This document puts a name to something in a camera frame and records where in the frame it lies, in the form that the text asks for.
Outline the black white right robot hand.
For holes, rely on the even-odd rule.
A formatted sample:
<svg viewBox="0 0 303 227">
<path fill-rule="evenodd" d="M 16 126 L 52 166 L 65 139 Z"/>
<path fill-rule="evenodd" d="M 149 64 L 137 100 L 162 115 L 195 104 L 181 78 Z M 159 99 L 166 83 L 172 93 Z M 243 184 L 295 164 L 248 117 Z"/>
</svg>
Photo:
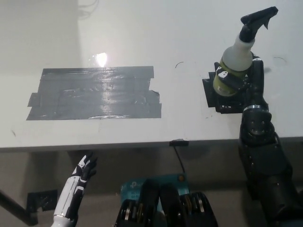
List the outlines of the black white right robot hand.
<svg viewBox="0 0 303 227">
<path fill-rule="evenodd" d="M 254 53 L 251 53 L 251 55 L 252 65 L 242 79 L 225 70 L 222 63 L 214 63 L 218 80 L 235 92 L 230 96 L 217 94 L 216 108 L 218 108 L 218 112 L 236 114 L 248 109 L 269 111 L 268 103 L 263 97 L 264 64 L 259 56 Z"/>
</svg>

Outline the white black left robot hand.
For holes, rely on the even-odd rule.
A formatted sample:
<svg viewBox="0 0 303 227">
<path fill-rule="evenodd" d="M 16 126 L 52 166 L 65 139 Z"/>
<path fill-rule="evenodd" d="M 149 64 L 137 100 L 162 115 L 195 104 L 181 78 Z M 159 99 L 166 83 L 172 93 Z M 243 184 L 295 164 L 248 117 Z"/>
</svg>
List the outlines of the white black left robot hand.
<svg viewBox="0 0 303 227">
<path fill-rule="evenodd" d="M 78 210 L 89 179 L 96 174 L 97 158 L 92 153 L 84 155 L 67 179 L 54 211 L 55 217 L 70 221 L 78 217 Z"/>
</svg>

